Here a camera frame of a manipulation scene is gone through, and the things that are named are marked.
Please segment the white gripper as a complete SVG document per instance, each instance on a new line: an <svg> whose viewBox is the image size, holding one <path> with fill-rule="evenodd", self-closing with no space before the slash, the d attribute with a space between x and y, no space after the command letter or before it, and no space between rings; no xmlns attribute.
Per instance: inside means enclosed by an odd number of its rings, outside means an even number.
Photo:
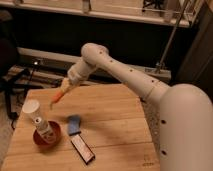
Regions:
<svg viewBox="0 0 213 171"><path fill-rule="evenodd" d="M61 83L61 91L66 94L70 89L71 85L79 85L88 78L88 75L84 70L77 65L73 65L67 72L68 78L64 78Z"/></svg>

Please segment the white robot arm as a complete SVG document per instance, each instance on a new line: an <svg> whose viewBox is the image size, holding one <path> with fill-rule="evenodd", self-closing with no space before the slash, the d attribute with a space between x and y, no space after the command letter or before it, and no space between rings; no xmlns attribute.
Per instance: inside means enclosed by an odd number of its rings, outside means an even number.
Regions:
<svg viewBox="0 0 213 171"><path fill-rule="evenodd" d="M161 171L213 171L213 103L203 90L192 84L169 86L113 59L95 43L83 45L62 90L74 89L98 68L158 108Z"/></svg>

